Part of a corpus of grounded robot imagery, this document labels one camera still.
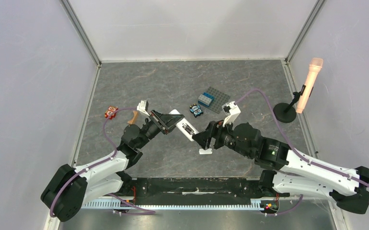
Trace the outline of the white battery cover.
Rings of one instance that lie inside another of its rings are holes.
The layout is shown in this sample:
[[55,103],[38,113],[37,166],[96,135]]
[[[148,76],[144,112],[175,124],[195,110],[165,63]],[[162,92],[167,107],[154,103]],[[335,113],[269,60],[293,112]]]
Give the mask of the white battery cover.
[[199,149],[200,155],[209,155],[212,154],[213,150],[211,148],[208,149]]

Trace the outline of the white remote control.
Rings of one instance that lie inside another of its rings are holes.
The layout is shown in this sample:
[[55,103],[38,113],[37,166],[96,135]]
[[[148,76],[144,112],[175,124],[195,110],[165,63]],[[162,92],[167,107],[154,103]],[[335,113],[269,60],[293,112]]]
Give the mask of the white remote control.
[[186,119],[182,118],[175,126],[186,136],[186,138],[193,142],[193,135],[198,134],[199,131]]

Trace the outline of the black battery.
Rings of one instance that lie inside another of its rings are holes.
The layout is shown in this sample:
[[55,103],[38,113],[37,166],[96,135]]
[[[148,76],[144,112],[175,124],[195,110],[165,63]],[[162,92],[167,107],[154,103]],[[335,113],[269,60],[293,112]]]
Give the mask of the black battery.
[[183,124],[183,128],[189,135],[194,134],[194,130],[188,124]]

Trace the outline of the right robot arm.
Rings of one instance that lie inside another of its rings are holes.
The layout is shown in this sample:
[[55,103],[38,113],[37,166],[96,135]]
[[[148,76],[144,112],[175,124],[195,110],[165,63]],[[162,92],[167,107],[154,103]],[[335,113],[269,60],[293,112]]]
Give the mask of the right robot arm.
[[266,138],[249,123],[237,126],[212,121],[207,128],[192,136],[204,150],[212,139],[214,149],[227,147],[251,159],[264,169],[258,190],[269,196],[299,194],[335,201],[348,212],[365,214],[369,207],[369,169],[364,166],[345,168],[308,156],[281,141]]

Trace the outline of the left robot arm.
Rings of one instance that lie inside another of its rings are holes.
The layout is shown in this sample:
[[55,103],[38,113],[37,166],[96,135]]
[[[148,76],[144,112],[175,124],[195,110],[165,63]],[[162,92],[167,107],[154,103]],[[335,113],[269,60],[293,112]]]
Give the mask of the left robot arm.
[[40,196],[49,208],[50,217],[65,222],[94,199],[116,192],[121,196],[129,194],[132,183],[125,179],[125,169],[139,161],[142,147],[159,133],[172,132],[183,119],[183,114],[152,110],[142,127],[126,126],[120,144],[113,143],[114,150],[110,154],[75,168],[69,164],[60,166]]

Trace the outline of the large wooden block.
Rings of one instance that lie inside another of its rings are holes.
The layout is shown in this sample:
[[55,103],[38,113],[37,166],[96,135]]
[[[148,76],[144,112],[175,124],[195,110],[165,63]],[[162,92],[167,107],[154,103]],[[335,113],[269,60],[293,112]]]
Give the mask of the large wooden block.
[[136,123],[137,119],[139,117],[138,111],[133,111],[133,117],[127,122],[129,125],[133,125]]

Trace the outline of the grey lego brick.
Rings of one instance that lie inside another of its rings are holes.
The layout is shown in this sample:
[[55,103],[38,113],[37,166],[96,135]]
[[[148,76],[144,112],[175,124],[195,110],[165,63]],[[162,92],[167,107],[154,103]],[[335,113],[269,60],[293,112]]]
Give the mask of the grey lego brick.
[[213,101],[213,100],[212,100],[210,97],[207,97],[207,96],[205,96],[205,95],[203,95],[203,94],[201,94],[201,95],[198,97],[198,103],[199,103],[200,105],[205,106],[205,107],[209,107],[212,101]]

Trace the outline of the blue lego brick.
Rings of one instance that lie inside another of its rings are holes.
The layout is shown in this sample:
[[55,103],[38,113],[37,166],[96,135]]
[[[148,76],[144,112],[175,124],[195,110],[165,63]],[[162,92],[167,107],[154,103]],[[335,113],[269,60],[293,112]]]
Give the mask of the blue lego brick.
[[202,95],[201,100],[205,103],[205,104],[211,104],[214,101],[214,96],[208,94],[207,92],[204,92]]

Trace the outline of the grey lego baseplate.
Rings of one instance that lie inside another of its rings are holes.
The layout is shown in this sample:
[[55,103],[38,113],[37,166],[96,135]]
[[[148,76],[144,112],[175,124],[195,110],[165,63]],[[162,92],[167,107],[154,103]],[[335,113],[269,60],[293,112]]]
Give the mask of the grey lego baseplate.
[[208,94],[214,97],[214,100],[210,103],[207,109],[215,112],[216,114],[220,114],[222,111],[222,106],[227,103],[230,99],[230,96],[219,91],[213,87],[209,87],[203,94]]

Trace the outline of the red owl toy block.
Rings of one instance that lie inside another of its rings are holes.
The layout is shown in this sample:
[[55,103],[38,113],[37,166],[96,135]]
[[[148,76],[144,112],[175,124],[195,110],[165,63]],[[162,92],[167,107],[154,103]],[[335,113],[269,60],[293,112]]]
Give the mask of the red owl toy block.
[[113,118],[116,117],[116,111],[118,110],[118,107],[116,106],[109,106],[106,110],[106,112],[104,113],[104,117],[107,119],[112,120]]

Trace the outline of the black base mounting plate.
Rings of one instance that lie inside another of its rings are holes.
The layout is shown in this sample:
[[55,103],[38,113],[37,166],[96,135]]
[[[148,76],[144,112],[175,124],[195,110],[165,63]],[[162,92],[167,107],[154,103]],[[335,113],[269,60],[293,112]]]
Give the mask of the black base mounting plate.
[[136,205],[247,205],[251,199],[289,197],[257,177],[138,177],[116,193]]

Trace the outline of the black microphone stand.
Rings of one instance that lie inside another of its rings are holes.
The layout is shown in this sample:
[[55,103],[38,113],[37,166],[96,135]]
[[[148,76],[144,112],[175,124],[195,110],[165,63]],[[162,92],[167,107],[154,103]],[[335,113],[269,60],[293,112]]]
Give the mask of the black microphone stand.
[[273,112],[275,114],[275,117],[278,121],[282,123],[291,123],[294,121],[297,117],[297,113],[302,113],[304,110],[308,99],[311,96],[311,93],[313,91],[313,88],[311,88],[310,93],[308,94],[308,97],[303,100],[303,103],[300,103],[298,107],[295,109],[293,106],[294,104],[298,103],[300,100],[300,97],[304,95],[306,92],[306,85],[303,84],[301,90],[299,92],[293,92],[293,99],[290,103],[278,103],[274,106]]

